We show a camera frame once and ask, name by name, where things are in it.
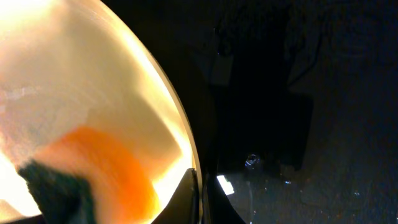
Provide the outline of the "orange green sponge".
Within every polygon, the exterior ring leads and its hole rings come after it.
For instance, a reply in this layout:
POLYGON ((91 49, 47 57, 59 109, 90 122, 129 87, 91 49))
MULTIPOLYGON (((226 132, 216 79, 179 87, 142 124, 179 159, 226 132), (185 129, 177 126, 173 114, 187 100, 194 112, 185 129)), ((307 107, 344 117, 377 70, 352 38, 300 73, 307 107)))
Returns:
POLYGON ((147 172, 113 135, 80 126, 17 173, 46 223, 150 223, 162 210, 147 172))

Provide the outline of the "yellow plate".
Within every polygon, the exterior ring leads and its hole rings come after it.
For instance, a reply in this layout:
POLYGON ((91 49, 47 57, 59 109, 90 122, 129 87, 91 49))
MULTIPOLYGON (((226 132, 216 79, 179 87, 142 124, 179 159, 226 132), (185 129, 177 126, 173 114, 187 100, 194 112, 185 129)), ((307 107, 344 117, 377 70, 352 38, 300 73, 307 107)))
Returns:
POLYGON ((187 110, 201 74, 159 24, 133 31, 101 1, 1 2, 1 222, 46 223, 17 173, 80 126, 120 140, 167 206, 201 169, 187 110))

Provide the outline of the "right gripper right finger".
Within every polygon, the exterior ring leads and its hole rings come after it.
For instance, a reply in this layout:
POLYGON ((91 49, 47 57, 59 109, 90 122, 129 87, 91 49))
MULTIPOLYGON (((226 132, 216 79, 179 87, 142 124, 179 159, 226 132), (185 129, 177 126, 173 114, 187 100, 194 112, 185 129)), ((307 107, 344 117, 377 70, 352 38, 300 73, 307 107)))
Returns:
POLYGON ((245 224, 230 204, 215 175, 207 174, 203 183, 204 224, 245 224))

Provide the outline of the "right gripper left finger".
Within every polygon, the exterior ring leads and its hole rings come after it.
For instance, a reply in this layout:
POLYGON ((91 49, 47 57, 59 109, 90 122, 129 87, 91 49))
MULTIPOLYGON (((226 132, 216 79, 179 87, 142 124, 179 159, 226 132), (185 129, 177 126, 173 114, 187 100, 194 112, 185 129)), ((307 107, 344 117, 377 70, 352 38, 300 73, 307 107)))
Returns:
POLYGON ((152 224, 197 224, 199 193, 197 172, 189 168, 184 173, 172 198, 152 224))

